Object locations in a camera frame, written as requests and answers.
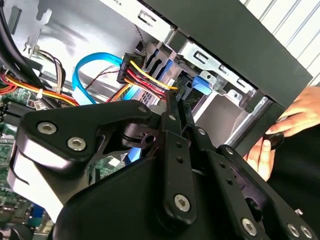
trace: black wire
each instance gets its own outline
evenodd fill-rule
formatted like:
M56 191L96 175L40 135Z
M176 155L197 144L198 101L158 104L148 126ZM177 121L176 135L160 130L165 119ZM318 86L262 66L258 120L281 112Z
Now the black wire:
M0 58L2 62L14 73L14 75L25 83L31 84L40 89L46 89L33 70L28 66L24 57L17 49L6 22L4 10L4 1L0 0ZM48 97L43 97L40 101L47 108L58 108L56 101Z
M47 52L47 51L39 50L38 52L39 52L40 54L41 54L41 52L42 52L42 53L44 53L44 54L46 54L46 55L48 55L48 56L51 57L51 58L50 58L50 57L47 57L47 56L44 55L44 54L41 54L42 57L44 57L45 59L47 59L48 61L50 61L50 62L52 62L52 63L54 64L56 76L58 76L57 64L60 66L61 71L62 71L62 83L61 83L62 86L61 86L61 87L63 87L63 86L65 85L65 82L66 82L66 76L67 76L67 74L66 74L66 70L64 69L61 61L60 61L58 58L56 58L55 56L53 56L51 53Z
M143 49L144 49L144 64L143 64L143 68L146 68L147 67L147 61L148 61L148 56L147 56L147 46L146 46L146 43L145 43L145 40L144 40L144 37L142 36L142 33L139 29L139 27L137 25L134 25L137 32L139 33L139 36L141 38L141 42L142 42L142 46L143 46Z

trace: motherboard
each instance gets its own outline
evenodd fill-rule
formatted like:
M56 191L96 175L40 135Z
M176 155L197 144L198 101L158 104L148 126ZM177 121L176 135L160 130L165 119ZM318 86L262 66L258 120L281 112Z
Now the motherboard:
M46 240L54 226L41 206L13 192L7 182L20 118L28 112L43 109L36 97L22 88L0 95L0 240L10 239L15 228L25 228L32 240ZM91 166L88 174L94 174L95 179L100 180L125 166L121 158L123 156L108 156Z

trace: black metal bracket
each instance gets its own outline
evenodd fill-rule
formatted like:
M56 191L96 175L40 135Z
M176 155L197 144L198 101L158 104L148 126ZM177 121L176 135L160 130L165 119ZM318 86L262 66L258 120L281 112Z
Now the black metal bracket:
M317 239L233 148L212 145L208 134L195 126L188 105L177 102L171 92L166 101L162 116L138 101L121 101L33 112L21 120L17 151L60 181L83 174L90 162L114 151L144 149L134 164L74 195L60 212L54 239L87 239L92 232L101 237L104 222L92 222L100 215L111 229L117 228L114 219L126 223L135 216L134 227L115 233L119 239L133 234L140 239L212 239L217 229L227 239L307 240L303 229ZM40 131L43 122L56 131ZM70 148L73 137L85 141L82 150ZM253 203L262 217L257 217ZM98 212L83 205L95 206ZM79 225L90 227L80 234Z

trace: blue plastic tab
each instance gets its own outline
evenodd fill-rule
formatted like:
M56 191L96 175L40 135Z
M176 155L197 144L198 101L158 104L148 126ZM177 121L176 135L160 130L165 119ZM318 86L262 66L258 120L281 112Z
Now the blue plastic tab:
M202 77L199 77L199 76L196 76L193 79L192 87L194 89L197 89L199 92L203 93L206 96L212 93L210 84L206 80L204 80Z

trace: screw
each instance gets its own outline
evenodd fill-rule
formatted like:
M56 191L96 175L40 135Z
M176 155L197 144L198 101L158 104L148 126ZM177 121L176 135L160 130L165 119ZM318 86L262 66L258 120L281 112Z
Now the screw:
M227 152L228 154L230 154L230 155L233 155L233 154L234 154L234 152L233 152L233 151L231 150L231 148L229 148L229 147L226 147L225 150L226 150L226 152Z
M308 238L308 239L312 239L312 234L311 232L308 230L308 228L306 228L305 226L301 225L300 226L301 231L304 233L304 235Z
M47 135L54 134L57 131L56 126L51 122L41 122L37 128L40 133Z
M298 216L302 216L304 213L301 211L300 208L298 208L297 210L295 210L295 213L298 214Z
M257 235L257 229L255 227L255 225L252 223L252 221L250 221L247 218L243 218L242 219L242 226L244 228L244 230L246 230L246 232L248 234L250 234L251 236L255 237Z
M169 118L171 118L173 121L176 120L176 118L174 116L172 116L172 115L169 115Z
M86 142L80 137L72 137L67 142L68 147L74 151L80 152L86 148Z
M189 200L181 194L178 194L174 197L174 203L175 203L176 207L178 209L180 209L182 212L186 213L190 210Z
M297 238L300 236L300 234L299 234L298 230L295 228L295 226L293 226L292 224L288 223L287 227L288 227L289 231L292 233L293 236L295 236Z
M146 113L146 112L147 112L147 110L146 110L144 107L142 107L142 106L138 107L138 109L139 109L141 112L143 112L143 113Z
M203 130L203 129L199 128L199 129L198 129L198 131L199 131L199 133L200 133L201 135L206 135L205 130Z

